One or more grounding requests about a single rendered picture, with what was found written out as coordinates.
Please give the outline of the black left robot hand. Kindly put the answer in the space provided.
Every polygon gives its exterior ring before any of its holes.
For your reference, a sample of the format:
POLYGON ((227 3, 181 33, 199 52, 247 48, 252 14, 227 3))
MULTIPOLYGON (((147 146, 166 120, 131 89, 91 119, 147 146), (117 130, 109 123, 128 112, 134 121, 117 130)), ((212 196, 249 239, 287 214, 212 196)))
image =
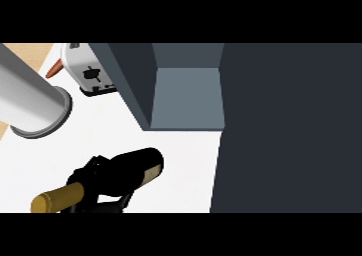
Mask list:
POLYGON ((128 193, 117 201, 98 203, 97 173, 104 169, 109 159, 92 156, 82 168, 73 170, 66 184, 78 182, 83 187, 81 201, 69 206, 61 213, 122 213, 132 194, 128 193))

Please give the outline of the black wine bottle gold top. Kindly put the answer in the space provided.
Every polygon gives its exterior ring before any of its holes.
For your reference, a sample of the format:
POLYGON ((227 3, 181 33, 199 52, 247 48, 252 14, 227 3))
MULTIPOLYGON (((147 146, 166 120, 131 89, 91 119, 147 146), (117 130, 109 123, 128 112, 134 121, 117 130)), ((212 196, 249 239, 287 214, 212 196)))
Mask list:
MULTIPOLYGON (((97 173, 98 203, 117 201, 162 173, 163 157, 157 149, 144 148, 116 155, 97 173)), ((70 185, 42 192, 30 202, 32 213, 55 213, 75 205, 83 194, 82 185, 70 185)))

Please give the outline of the grey open cabinet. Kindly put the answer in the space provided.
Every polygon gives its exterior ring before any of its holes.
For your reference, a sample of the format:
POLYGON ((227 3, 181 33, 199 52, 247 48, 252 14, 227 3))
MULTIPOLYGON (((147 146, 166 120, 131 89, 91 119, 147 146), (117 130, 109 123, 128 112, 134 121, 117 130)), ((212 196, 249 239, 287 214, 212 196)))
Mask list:
POLYGON ((92 43, 92 53, 144 131, 219 131, 221 43, 92 43))

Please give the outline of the dark grey cabinet door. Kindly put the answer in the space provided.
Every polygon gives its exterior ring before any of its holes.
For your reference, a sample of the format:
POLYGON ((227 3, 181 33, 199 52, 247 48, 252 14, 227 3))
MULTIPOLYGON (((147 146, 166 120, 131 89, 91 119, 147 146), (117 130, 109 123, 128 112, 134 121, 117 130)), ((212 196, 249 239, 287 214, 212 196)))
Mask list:
POLYGON ((213 212, 362 212, 362 43, 228 44, 213 212))

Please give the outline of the white cylinder with grey rim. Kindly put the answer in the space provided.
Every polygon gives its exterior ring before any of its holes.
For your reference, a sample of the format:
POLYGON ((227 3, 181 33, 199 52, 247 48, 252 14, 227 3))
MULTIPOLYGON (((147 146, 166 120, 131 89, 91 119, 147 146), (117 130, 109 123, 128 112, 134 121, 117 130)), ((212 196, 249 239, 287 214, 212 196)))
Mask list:
POLYGON ((36 139, 58 129, 70 111, 67 91, 50 85, 0 43, 0 121, 17 136, 36 139))

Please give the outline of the orange carrot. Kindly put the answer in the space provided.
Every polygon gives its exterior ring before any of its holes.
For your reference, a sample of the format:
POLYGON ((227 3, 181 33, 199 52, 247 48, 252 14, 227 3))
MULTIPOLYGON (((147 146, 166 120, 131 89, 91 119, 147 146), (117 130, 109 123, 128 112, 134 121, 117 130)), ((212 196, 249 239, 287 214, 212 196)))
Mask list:
POLYGON ((51 66, 50 70, 47 71, 45 78, 47 79, 51 78, 61 69, 63 69, 63 64, 61 64, 61 59, 58 59, 54 65, 51 66))

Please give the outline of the white toaster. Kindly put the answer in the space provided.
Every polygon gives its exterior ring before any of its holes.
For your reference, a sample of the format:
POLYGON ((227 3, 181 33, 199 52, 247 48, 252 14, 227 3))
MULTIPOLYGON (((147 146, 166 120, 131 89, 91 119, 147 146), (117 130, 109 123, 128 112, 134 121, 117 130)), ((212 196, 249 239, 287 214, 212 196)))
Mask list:
POLYGON ((60 60, 86 97, 113 93, 116 87, 86 43, 63 43, 60 60))

